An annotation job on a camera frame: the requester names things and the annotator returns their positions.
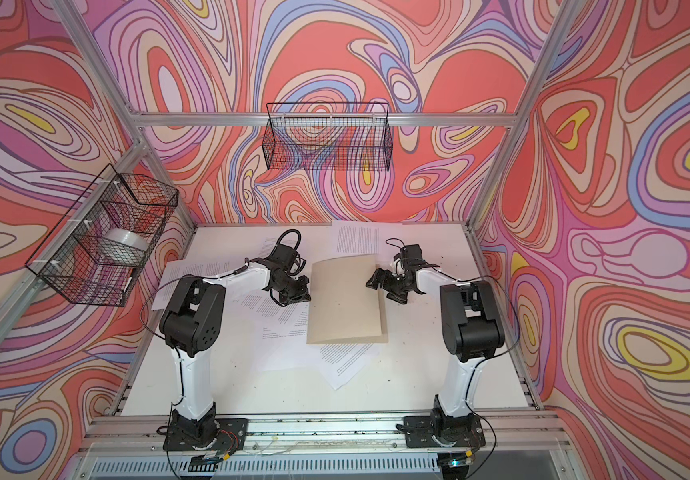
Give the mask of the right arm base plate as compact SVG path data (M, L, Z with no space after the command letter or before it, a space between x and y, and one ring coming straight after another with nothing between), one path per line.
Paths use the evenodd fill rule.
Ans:
M476 414L451 417L440 410L428 415L405 416L396 429L409 448L467 448L473 452L487 444L481 418Z

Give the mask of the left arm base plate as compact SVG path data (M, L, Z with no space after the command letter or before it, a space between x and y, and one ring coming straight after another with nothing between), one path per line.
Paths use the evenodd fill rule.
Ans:
M248 426L247 418L217 418L208 414L202 420L191 420L174 411L166 428L163 450L235 453L244 448Z

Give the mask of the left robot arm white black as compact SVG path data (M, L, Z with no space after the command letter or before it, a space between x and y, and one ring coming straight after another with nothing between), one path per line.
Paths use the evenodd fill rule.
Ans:
M171 348L181 387L173 409L188 420L200 421L213 409L210 349L222 329L227 297L266 291L281 307L311 300L310 279L274 263L248 262L231 272L178 279L159 324Z

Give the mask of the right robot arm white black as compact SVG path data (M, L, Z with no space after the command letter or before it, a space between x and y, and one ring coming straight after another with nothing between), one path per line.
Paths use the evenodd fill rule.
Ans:
M493 286L480 278L457 279L434 264L399 273L378 268L366 286L384 291L388 299L402 305L411 293L436 298L450 362L434 409L443 418L472 414L472 392L480 382L483 364L505 344Z

